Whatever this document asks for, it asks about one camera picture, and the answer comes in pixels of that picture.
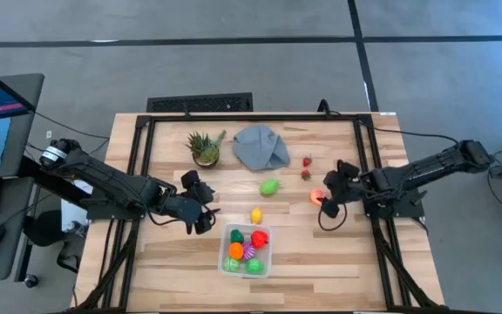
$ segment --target desk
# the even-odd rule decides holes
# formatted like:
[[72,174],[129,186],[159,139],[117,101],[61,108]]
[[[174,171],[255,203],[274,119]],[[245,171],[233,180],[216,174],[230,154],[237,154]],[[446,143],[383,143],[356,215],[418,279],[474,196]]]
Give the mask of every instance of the desk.
[[[12,75],[0,79],[32,105],[37,106],[44,75]],[[34,113],[10,119],[9,134],[5,142],[0,167],[0,178],[17,175],[33,119]],[[34,180],[31,178],[9,179],[2,182],[0,190],[0,223],[28,205],[33,184]],[[18,240],[23,229],[24,215],[13,218],[5,225],[5,237],[0,244],[0,280],[9,276],[13,266]]]
[[[117,114],[113,124],[105,162],[123,171],[129,161],[136,117],[136,114]],[[394,115],[374,113],[373,120],[375,126],[399,129]],[[216,216],[216,225],[204,235],[187,235],[183,224],[157,227],[148,219],[141,223],[127,310],[384,310],[375,244],[362,203],[348,205],[349,217],[340,229],[324,232],[317,225],[319,208],[309,201],[309,191],[324,188],[322,179],[336,167],[338,159],[359,163],[352,124],[341,121],[267,122],[265,124],[286,142],[291,163],[275,171],[253,173],[240,164],[231,149],[234,134],[252,123],[156,124],[149,174],[178,188],[181,188],[180,177],[187,170],[198,169],[183,145],[187,134],[196,130],[214,137],[221,130],[227,131],[216,168],[198,169],[201,179],[216,190],[211,208],[222,210]],[[143,130],[135,174],[140,171],[145,132]],[[364,142],[369,143],[366,132],[363,137]],[[376,137],[383,166],[402,166],[408,162],[400,134],[376,132]],[[370,150],[366,148],[371,160]],[[313,157],[309,167],[312,180],[304,182],[300,177],[302,158],[310,154]],[[274,178],[282,180],[278,193],[270,198],[259,196],[261,182]],[[270,276],[267,279],[223,276],[217,270],[217,262],[224,224],[245,222],[249,211],[257,206],[264,214],[262,224],[270,226],[274,233]],[[323,222],[329,228],[339,219],[341,217],[332,221],[324,217]],[[430,298],[442,303],[427,235],[411,219],[395,221],[406,269]],[[107,226],[108,222],[97,222],[88,232],[76,285],[79,301],[87,297],[98,281]],[[400,304],[396,276],[389,268],[395,303]],[[112,304],[118,303],[122,277],[120,271]]]

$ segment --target red fruit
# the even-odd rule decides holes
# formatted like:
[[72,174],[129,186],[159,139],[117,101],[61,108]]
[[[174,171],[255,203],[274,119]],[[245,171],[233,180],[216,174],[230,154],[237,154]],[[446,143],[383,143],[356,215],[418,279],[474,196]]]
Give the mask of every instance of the red fruit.
[[266,243],[268,243],[268,235],[264,231],[253,231],[251,234],[251,244],[257,249],[262,248]]
[[311,156],[303,158],[303,166],[304,166],[304,167],[309,166],[309,165],[311,164],[311,161],[313,161],[313,160],[311,159]]
[[302,179],[304,181],[309,181],[311,180],[311,173],[309,172],[309,170],[303,170],[302,171]]

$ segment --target orange fruit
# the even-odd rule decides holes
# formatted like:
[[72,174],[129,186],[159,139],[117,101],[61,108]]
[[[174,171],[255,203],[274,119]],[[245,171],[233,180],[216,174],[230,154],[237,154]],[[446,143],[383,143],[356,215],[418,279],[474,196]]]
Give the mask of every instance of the orange fruit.
[[321,189],[314,189],[313,191],[311,191],[311,201],[314,203],[314,204],[317,204],[317,205],[321,205],[321,201],[319,201],[318,199],[319,198],[323,198],[324,197],[324,192],[321,190]]
[[230,244],[230,256],[234,259],[241,259],[243,257],[243,245],[239,242]]

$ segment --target wooden tabletop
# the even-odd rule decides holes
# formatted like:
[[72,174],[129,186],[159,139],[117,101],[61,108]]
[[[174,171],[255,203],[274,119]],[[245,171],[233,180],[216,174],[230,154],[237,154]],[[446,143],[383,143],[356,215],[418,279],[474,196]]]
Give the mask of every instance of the wooden tabletop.
[[[137,114],[117,114],[105,162],[126,171]],[[373,113],[375,126],[398,130],[395,115]],[[216,190],[214,208],[222,208],[212,230],[187,235],[185,224],[164,227],[145,219],[140,227],[128,311],[351,311],[384,310],[375,244],[361,202],[348,205],[348,220],[336,231],[317,224],[319,207],[309,200],[313,188],[322,188],[325,174],[338,159],[359,165],[352,124],[347,121],[267,122],[285,141],[291,162],[274,171],[250,172],[232,152],[234,135],[254,122],[160,122],[156,125],[149,174],[175,184],[197,169],[200,178]],[[184,146],[187,134],[206,132],[212,137],[227,131],[220,162],[211,170],[197,168]],[[363,130],[370,168],[367,134]],[[135,173],[140,171],[146,133],[143,131]],[[402,137],[376,132],[383,166],[408,162]],[[303,181],[302,158],[311,155],[311,181]],[[281,181],[276,195],[259,195],[267,179]],[[262,224],[273,230],[273,262],[267,279],[224,276],[217,270],[220,237],[227,222],[248,222],[251,209],[263,211]],[[325,215],[323,225],[339,223]],[[438,277],[425,231],[411,219],[396,219],[404,266],[435,302],[443,303]],[[108,222],[91,225],[85,244],[76,292],[84,300],[98,282]],[[396,275],[389,265],[395,302],[400,304]],[[116,278],[112,304],[119,300],[122,270]]]

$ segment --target gray floor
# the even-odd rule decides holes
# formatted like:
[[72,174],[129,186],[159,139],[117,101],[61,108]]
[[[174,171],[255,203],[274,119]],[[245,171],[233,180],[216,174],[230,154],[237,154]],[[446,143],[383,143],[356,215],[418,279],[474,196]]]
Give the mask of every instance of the gray floor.
[[[502,35],[499,0],[356,2],[364,36]],[[0,41],[352,35],[347,2],[337,0],[0,0]],[[397,112],[404,130],[502,149],[502,42],[366,49],[380,110]],[[320,98],[335,110],[369,110],[354,44],[0,48],[0,75],[28,72],[46,77],[39,112],[103,135],[115,113],[142,112],[155,96],[252,92],[256,111],[310,111]],[[47,144],[48,130],[87,150],[99,143],[38,118],[31,142]],[[450,145],[404,140],[411,160]],[[492,184],[502,197],[502,181]],[[502,312],[502,207],[485,176],[458,174],[428,189],[446,303]],[[0,313],[68,306],[74,276],[56,266],[58,249],[35,249],[31,272],[44,286],[0,282]]]

